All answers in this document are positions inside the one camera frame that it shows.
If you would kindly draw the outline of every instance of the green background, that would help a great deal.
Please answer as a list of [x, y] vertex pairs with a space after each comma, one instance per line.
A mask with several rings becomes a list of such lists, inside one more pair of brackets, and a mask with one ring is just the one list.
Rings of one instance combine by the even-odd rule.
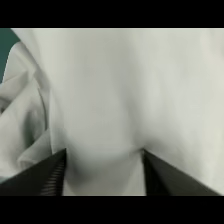
[[2, 81], [9, 51], [18, 41], [19, 39], [10, 28], [0, 28], [0, 82]]

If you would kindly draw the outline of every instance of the white fabric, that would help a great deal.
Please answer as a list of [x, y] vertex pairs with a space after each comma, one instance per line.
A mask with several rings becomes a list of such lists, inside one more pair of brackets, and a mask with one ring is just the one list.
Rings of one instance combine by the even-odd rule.
[[[224, 194], [223, 29], [13, 30], [32, 55], [18, 55], [24, 76], [32, 61], [38, 85], [21, 81], [19, 96], [0, 97], [43, 100], [52, 153], [68, 152], [65, 195], [144, 195], [141, 147]], [[8, 151], [0, 160], [22, 152]]]

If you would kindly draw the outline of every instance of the white cloth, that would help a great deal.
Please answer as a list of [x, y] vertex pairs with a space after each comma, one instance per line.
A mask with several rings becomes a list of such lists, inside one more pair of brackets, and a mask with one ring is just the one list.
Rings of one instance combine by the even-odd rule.
[[[65, 195], [144, 195], [141, 147], [224, 194], [223, 29], [13, 30], [28, 78], [12, 84], [0, 117], [2, 176], [49, 127], [52, 153], [68, 152]], [[38, 122], [32, 141], [23, 133], [9, 147], [17, 109], [18, 125], [30, 109]]]

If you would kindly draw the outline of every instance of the wrinkled fabric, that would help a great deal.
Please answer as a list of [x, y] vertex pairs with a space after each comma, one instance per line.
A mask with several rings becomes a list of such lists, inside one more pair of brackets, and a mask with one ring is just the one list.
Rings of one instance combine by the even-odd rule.
[[22, 101], [16, 118], [33, 128], [29, 141], [3, 134], [21, 143], [0, 151], [0, 176], [49, 129], [51, 153], [67, 149], [64, 195], [144, 195], [142, 147], [224, 194], [223, 29], [13, 30], [27, 59], [16, 71], [9, 56], [21, 81], [0, 90], [0, 138]]

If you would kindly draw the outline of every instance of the crumpled white cloth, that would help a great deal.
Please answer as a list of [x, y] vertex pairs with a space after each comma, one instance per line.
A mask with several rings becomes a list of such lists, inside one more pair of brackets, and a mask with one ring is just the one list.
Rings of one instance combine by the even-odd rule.
[[64, 195], [144, 195], [145, 147], [224, 194], [223, 29], [13, 30], [0, 176], [66, 148]]

